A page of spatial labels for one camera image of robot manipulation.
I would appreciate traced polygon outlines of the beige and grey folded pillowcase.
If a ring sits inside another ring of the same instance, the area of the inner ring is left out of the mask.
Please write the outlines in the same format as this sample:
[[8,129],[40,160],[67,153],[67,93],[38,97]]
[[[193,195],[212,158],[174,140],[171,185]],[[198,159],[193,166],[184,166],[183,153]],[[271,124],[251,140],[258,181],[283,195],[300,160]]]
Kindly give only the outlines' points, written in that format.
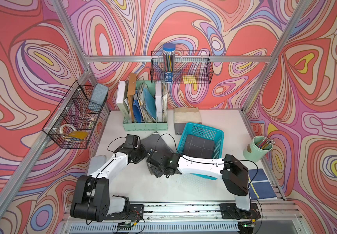
[[174,131],[182,135],[187,123],[202,124],[199,108],[179,107],[174,109]]

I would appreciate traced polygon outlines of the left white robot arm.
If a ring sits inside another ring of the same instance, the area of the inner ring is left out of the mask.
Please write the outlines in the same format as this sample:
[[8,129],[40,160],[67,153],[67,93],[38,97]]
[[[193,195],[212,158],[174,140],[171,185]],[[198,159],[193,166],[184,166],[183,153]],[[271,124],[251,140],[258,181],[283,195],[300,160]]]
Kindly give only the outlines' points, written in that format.
[[70,209],[70,216],[91,222],[102,222],[109,215],[130,215],[128,197],[111,195],[110,183],[130,163],[138,164],[147,151],[137,135],[126,135],[125,142],[113,150],[113,156],[99,169],[79,177]]

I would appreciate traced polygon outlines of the yellow card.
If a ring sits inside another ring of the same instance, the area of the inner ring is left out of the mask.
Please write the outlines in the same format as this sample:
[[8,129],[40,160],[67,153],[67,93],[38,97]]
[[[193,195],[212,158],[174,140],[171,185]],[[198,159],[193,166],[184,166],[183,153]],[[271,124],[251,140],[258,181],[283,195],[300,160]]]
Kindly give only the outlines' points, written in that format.
[[88,137],[88,132],[86,131],[72,131],[66,135],[68,139],[71,140],[85,140]]

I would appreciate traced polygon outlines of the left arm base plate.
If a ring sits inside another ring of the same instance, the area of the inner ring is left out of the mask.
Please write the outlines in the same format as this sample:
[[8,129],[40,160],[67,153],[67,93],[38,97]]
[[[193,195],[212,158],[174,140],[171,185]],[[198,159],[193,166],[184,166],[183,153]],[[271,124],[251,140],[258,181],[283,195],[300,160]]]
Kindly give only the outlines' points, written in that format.
[[139,220],[143,217],[143,212],[143,204],[126,205],[122,212],[109,214],[104,220]]

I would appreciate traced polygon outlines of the grey blue sponge block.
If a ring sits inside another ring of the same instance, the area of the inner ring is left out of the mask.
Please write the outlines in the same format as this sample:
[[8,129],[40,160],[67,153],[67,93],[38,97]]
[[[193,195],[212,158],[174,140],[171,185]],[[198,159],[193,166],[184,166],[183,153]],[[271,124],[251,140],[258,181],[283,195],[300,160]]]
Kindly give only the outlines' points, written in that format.
[[94,112],[100,111],[107,98],[108,91],[109,88],[107,86],[98,83],[93,89],[88,109]]

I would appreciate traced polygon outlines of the green pencil cup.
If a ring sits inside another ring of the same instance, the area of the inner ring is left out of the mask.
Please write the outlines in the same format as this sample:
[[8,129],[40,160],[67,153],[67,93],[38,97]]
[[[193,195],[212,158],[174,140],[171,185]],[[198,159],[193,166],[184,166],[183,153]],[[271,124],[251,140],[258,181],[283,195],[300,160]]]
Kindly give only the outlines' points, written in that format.
[[258,162],[272,150],[274,144],[275,141],[269,137],[255,136],[243,150],[243,156],[247,160]]

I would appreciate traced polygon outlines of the brown folder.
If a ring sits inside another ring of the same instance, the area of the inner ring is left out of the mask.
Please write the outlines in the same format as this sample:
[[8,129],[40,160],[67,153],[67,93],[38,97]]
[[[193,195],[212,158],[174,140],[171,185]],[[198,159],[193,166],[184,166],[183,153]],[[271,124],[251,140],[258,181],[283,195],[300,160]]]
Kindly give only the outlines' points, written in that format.
[[128,106],[129,106],[129,114],[130,114],[131,123],[134,123],[133,101],[134,101],[134,95],[135,95],[135,91],[136,91],[136,79],[137,79],[137,74],[135,74],[135,73],[129,74],[127,99],[128,99]]

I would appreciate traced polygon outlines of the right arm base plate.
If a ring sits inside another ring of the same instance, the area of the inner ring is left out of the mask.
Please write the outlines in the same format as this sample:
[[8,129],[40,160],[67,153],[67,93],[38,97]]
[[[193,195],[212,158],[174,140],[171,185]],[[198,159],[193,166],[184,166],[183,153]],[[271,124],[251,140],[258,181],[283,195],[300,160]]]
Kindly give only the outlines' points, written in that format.
[[258,220],[262,217],[260,208],[256,203],[251,203],[249,211],[244,211],[236,207],[235,203],[221,203],[220,212],[222,219],[255,219]]

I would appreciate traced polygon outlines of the teal plastic basket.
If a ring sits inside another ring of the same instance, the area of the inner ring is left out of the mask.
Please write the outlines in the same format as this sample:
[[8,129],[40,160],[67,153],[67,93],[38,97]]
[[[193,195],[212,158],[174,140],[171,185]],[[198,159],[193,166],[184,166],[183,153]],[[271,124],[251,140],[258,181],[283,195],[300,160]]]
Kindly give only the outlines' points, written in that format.
[[[213,140],[215,147],[212,159],[183,155],[187,135]],[[180,174],[194,174],[211,180],[221,179],[223,142],[224,132],[222,130],[197,123],[187,123],[178,146],[178,152],[181,155],[177,167],[178,172]]]

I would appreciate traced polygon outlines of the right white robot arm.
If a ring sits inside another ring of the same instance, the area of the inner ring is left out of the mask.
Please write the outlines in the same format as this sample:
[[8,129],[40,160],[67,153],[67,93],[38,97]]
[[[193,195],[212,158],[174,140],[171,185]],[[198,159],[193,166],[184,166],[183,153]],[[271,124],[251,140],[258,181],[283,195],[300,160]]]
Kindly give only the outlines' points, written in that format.
[[228,192],[235,196],[237,209],[243,211],[251,209],[248,168],[233,155],[219,159],[201,159],[181,154],[166,156],[156,150],[150,150],[147,154],[147,163],[153,168],[156,177],[198,174],[221,179]]

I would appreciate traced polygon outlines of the white binder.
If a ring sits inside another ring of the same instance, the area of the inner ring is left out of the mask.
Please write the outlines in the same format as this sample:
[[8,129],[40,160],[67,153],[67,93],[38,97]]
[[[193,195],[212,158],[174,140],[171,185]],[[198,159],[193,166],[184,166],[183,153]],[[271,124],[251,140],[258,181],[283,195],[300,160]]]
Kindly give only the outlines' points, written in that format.
[[162,107],[162,84],[155,84],[155,104],[156,104],[156,117],[157,122],[163,122],[163,107]]

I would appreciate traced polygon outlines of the white book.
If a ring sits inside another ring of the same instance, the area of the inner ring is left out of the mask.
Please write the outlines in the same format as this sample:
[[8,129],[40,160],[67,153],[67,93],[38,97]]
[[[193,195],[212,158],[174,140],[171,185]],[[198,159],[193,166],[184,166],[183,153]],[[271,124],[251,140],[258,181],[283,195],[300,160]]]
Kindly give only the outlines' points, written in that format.
[[116,97],[116,104],[119,108],[119,110],[128,117],[129,111],[128,106],[125,102],[125,99],[127,98],[127,87],[125,81],[120,81],[118,83],[118,89],[117,89],[117,97]]

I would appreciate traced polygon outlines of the grey pillowcase with label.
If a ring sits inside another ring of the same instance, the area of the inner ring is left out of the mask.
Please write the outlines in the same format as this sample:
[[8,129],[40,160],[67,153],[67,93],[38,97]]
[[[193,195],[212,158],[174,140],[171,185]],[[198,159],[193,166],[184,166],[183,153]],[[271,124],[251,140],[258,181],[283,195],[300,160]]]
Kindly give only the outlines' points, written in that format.
[[[162,138],[158,139],[159,137],[159,133],[154,132],[150,136],[142,139],[141,144],[144,145],[147,151],[151,149],[156,149],[158,153],[165,156],[170,156],[173,153],[173,150],[166,144],[166,142]],[[163,171],[160,171],[157,167],[151,165],[150,163],[147,162],[146,164],[151,175],[159,178],[164,174]]]

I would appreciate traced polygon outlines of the blue folder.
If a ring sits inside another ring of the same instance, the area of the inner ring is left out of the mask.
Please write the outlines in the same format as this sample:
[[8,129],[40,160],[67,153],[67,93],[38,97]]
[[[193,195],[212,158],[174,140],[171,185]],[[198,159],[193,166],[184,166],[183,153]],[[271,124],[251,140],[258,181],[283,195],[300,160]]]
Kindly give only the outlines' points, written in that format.
[[144,95],[144,104],[145,109],[148,115],[151,117],[153,122],[156,122],[156,106],[155,106],[155,99],[150,94],[147,88],[143,88],[143,95]]

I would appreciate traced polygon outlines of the green file organizer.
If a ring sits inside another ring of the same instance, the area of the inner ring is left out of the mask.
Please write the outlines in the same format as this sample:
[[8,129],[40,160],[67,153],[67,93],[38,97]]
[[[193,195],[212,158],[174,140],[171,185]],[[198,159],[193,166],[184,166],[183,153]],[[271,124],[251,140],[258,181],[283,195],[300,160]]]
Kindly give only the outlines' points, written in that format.
[[153,122],[151,117],[148,115],[145,104],[144,104],[144,95],[143,88],[147,88],[150,94],[155,99],[155,83],[151,81],[136,81],[136,91],[133,101],[133,114],[134,114],[134,123],[131,123],[130,114],[128,117],[123,115],[123,127],[125,131],[166,131],[168,129],[167,124],[167,101],[168,101],[168,92],[165,86],[162,86],[162,107],[163,107],[163,122]]

